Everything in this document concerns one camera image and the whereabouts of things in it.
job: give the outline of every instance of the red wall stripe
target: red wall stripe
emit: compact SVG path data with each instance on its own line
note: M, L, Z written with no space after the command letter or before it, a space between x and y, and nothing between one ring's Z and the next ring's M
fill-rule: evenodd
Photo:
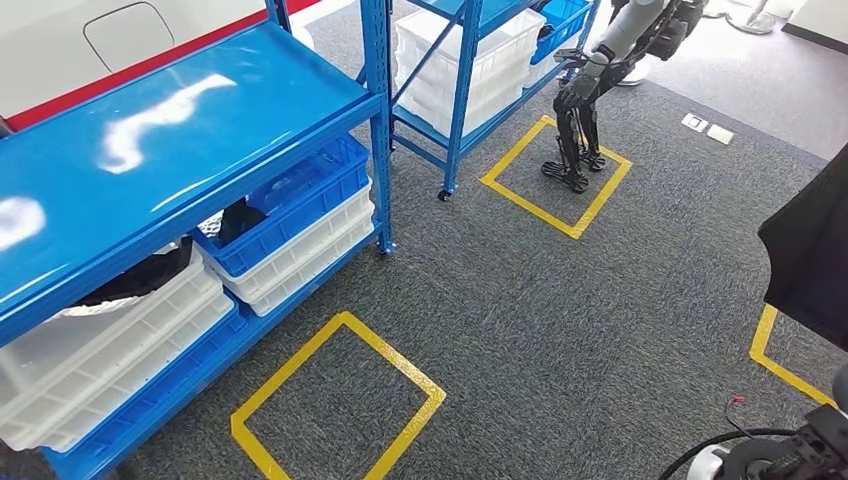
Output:
M289 15L294 12L299 12L306 7L315 5L319 0L286 0L286 10L289 11Z
M268 15L263 9L252 15L244 17L241 20L197 37L194 40L188 41L182 45L177 45L176 47L162 52L159 55L150 57L147 60L136 63L135 65L115 72L107 77L103 77L95 82L89 83L88 85L58 96L52 100L42 103L41 105L30 108L29 110L24 110L23 112L7 118L6 121L13 130L26 128L34 123L38 123L48 117L67 110L75 105L79 105L86 100L94 98L115 87L129 82L134 78L138 78L141 75L167 65L168 63L188 55L195 50L199 50L209 44L215 43L224 37L238 32L239 30L243 30L251 25L262 22L266 18L268 18Z

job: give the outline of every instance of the shelf frame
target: shelf frame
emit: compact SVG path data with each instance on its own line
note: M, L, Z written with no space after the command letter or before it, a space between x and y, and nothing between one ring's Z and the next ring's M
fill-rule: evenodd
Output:
M521 108L522 105L527 103L528 100L539 93L539 91L542 90L548 82L556 78L562 70L563 65L558 64L550 72L547 72L541 80L533 84L530 88L525 88L518 100L495 114L483 125L463 136L462 131L465 126L465 110L468 105L467 100L470 90L474 58L477 56L477 44L480 39L496 30L515 15L521 13L521 11L525 8L536 3L536 0L411 1L415 5L448 19L448 25L439 34L434 44L427 51L419 64L413 69L412 74L406 79L404 84L398 90L398 93L395 94L395 97L392 99L392 150L394 150L394 142L397 142L401 146L422 157L436 168L442 170L442 172L444 172L444 181L442 183L442 192L439 193L439 198L444 200L446 197L451 196L456 192L457 171L462 158L473 150L480 142L485 140L489 134L504 123L513 113L515 113L516 110ZM578 37L577 48L582 49L586 43L592 23L595 20L600 1L601 0L593 0L589 7L586 21L580 32L580 36ZM423 68L425 62L430 58L433 52L435 52L438 45L444 40L454 25L461 25L463 30L459 64L457 68L453 113L451 116L451 134L446 137L445 135L437 132L429 123L398 105L397 100L406 87L415 79ZM573 71L569 71L567 73L567 78L570 78L572 74ZM444 154L437 155L420 145L414 139L398 133L395 128L396 123L401 123L406 127L409 127L429 142L441 147L441 149L444 150Z
M278 28L280 35L290 35L284 31L288 30L289 22L285 7L280 8L281 4L280 0L266 0L269 13L267 22L274 25L273 28ZM27 300L25 305L0 317L0 346L2 346L37 326L44 318L51 316L61 308L57 305L63 305L62 302L67 299L75 300L87 294L121 271L152 254L168 241L184 234L190 227L197 225L216 211L225 208L233 201L259 187L267 180L270 173L286 170L339 135L349 132L365 121L370 122L371 161L373 162L374 200L376 204L372 219L373 232L270 314L258 317L249 307L237 302L240 315L246 319L246 326L238 334L232 336L220 351L215 352L212 360L203 364L194 374L181 382L179 389L165 397L162 400L163 408L157 410L154 414L140 418L136 425L125 428L125 432L119 438L116 438L112 445L103 447L102 442L97 442L95 439L98 433L104 432L108 427L119 425L119 423L109 422L116 421L113 417L124 409L128 409L124 411L132 411L133 406L137 405L134 402L144 402L144 393L147 387L156 382L157 379L161 379L165 374L171 372L170 369L177 368L180 362L191 361L189 354L192 349L201 345L213 333L215 326L181 353L165 370L152 378L145 387L136 392L124 405L119 407L118 411L98 425L71 450L58 453L42 448L48 463L59 478L69 480L100 478L113 468L118 467L136 448L191 402L268 331L282 322L304 299L323 285L358 252L375 243L381 254L389 254L394 251L396 246L392 236L389 172L390 85L386 61L390 52L388 37L390 31L389 3L387 0L362 0L360 8L365 50L365 66L361 75L365 84L365 93L361 98L358 98L342 111L314 122L314 125L304 130L302 135L286 138L285 141L269 149L263 147L261 155L258 154L256 158L251 156L251 163L240 174L220 181L220 184L216 185L207 195L194 198L191 203L183 206L176 213L163 216L158 222L154 222L153 225L149 225L138 232L130 240L130 245L116 245L109 250L112 253L114 253L113 250L120 251L120 255L113 255L115 258L110 257L109 261L98 259L90 265L85 265L84 268L80 269L80 274L73 276L59 286L51 285L49 291L36 292L32 298ZM237 32L235 35L264 25L266 24L254 25ZM213 48L215 45L217 43L206 48ZM157 69L145 75L145 77L173 66L182 60ZM30 130L37 130L38 128L38 125L36 125Z

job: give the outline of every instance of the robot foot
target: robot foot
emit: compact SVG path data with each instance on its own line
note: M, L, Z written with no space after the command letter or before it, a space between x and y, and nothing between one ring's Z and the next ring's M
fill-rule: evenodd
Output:
M607 159L601 156L586 155L580 157L580 161L589 167L590 172L600 172L607 166Z
M600 172L607 166L607 159L595 154L589 153L585 147L580 147L580 161L589 167L590 172Z
M583 193L589 186L589 179L586 178L581 171L577 170L575 172L573 169L566 169L563 164L559 162L543 163L542 173L568 185L568 188L570 188L574 193Z

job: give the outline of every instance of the yellow floor tape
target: yellow floor tape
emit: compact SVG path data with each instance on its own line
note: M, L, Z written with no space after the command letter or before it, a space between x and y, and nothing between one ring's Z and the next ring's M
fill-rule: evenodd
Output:
M507 199L511 200L516 205L541 218L557 230L577 240L580 238L581 235L583 235L583 232L586 231L586 228L589 227L589 224L592 223L592 220L594 220L595 217L598 215L598 212L601 211L601 208L603 208L610 195L612 195L615 189L618 188L618 185L621 183L621 179L623 179L624 176L627 175L627 172L630 171L630 167L633 164L630 162L630 160L627 160L621 155L610 151L605 147L601 147L601 154L611 160L618 162L619 166L609 178L609 180L607 180L607 183L604 184L604 186L601 188L601 191L598 193L598 196L595 197L594 200L592 200L591 204L589 204L589 208L587 208L586 211L583 212L583 215L580 216L580 219L577 220L577 223L575 223L574 225L569 225L563 222L562 220L556 218L555 216L551 215L550 213L542 210L537 205L533 204L521 195L518 195L512 190L501 185L497 181L498 175L500 175L501 172L503 172L506 167L513 160L515 160L516 157L518 157L521 151L524 150L524 148L528 144L530 144L530 142L534 138L536 138L536 135L538 135L545 127L556 128L556 120L547 115L543 115L542 118L540 118L539 121L537 121L530 128L530 130L528 130L527 133L524 134L523 137L521 137L518 143L513 145L513 147L510 148L508 152L506 152L506 155L504 155L503 158L501 158L498 163L496 163L495 166L492 167L491 170L489 170L488 173L486 173L485 175L483 175L482 178L480 178L480 181L483 182L484 185L490 187L492 190L500 193Z
M418 412L412 417L412 420L404 427L403 431L392 441L389 448L380 456L377 463L371 467L371 470L365 475L365 480L379 480L383 478L398 458L403 455L403 452L409 447L409 444L415 440L415 437L424 428L430 417L439 408L439 405L445 399L445 391L433 383L426 375L421 373L415 365L403 357L395 349L393 349L382 338L378 337L370 328L362 323L358 318L354 317L350 312L342 312L334 316L327 322L318 333L315 334L308 342L295 353L285 365L283 365L277 373L275 373L264 385L259 387L250 398L244 402L244 405L239 407L230 416L230 428L233 438L247 453L253 463L266 477L273 480L290 480L283 468L271 457L271 454L262 446L250 430L247 429L245 422L248 417L253 415L260 405L288 380L289 377L300 368L316 350L318 350L330 336L336 332L342 325L350 328L355 334L362 338L368 345L383 356L389 363L403 372L412 383L423 390L428 398L424 405L418 409Z
M801 393L808 395L813 400L825 404L829 403L836 407L836 402L833 401L821 390L810 385L798 375L790 372L786 368L778 365L777 362L766 356L766 345L768 345L771 330L774 328L774 321L777 318L777 309L769 304L766 304L763 309L763 314L760 316L760 323L757 325L757 332L754 334L754 341L751 343L751 358L766 367L769 371L777 375L784 382L797 388Z

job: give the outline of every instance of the white plastic bin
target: white plastic bin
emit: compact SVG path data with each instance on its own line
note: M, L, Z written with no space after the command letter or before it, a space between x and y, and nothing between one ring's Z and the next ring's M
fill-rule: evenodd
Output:
M0 349L0 438L68 450L232 306L193 252L130 308L42 323Z
M471 73L471 88L488 82L493 76L533 55L536 37L545 24L545 17L527 9L490 33L477 44L477 56ZM419 10L395 22L398 63L417 65L436 38L448 25L448 20L426 10ZM454 26L419 74L431 82L440 82L448 91L455 91L462 27Z
M214 258L204 258L227 286L259 316L267 315L373 230L371 182L286 242L268 258L231 277Z
M503 71L497 73L492 79L487 83L482 83L472 88L468 93L468 100L466 102L466 119L468 119L468 112L473 112L481 107L485 106L492 101L497 101L498 98L503 97L505 90L513 90L515 84L522 83L524 77L530 71L530 63L529 63L530 55L528 54L525 57L522 57L518 60L518 62L509 65L509 68L504 69ZM413 66L406 64L398 64L397 69L397 79L398 85L401 85L403 81L409 77L409 74L412 72ZM428 107L431 110L441 113L443 116L451 116L453 113L453 101L456 91L454 89L445 89L444 85L439 82L431 82L430 80L422 77L415 78L412 83L409 85L409 88L404 92L404 96L412 95L416 99L421 99L423 101L419 101L424 106ZM516 98L511 98L509 103L517 100ZM473 130L480 126L479 122L477 125L469 128L468 125L465 126L466 132Z
M557 63L554 59L554 54L562 48L574 48L577 46L577 37L578 35L574 35L569 38L562 46L554 49L553 52L549 53L548 56L543 58L536 65L530 65L530 73L527 75L527 79L524 81L524 88L530 88L536 84L539 80L542 79L545 75L547 75L551 70L556 67Z
M466 108L462 135L468 135L474 129L486 123L495 114L518 100L521 97L523 85L524 79L519 77L513 80L512 84L502 87L501 90L497 91L486 102L479 103L474 108ZM404 93L398 103L400 106L427 121L437 132L450 137L451 118L453 117L452 110L448 110L445 113L441 108L433 104L433 100L427 94L419 94L418 90Z

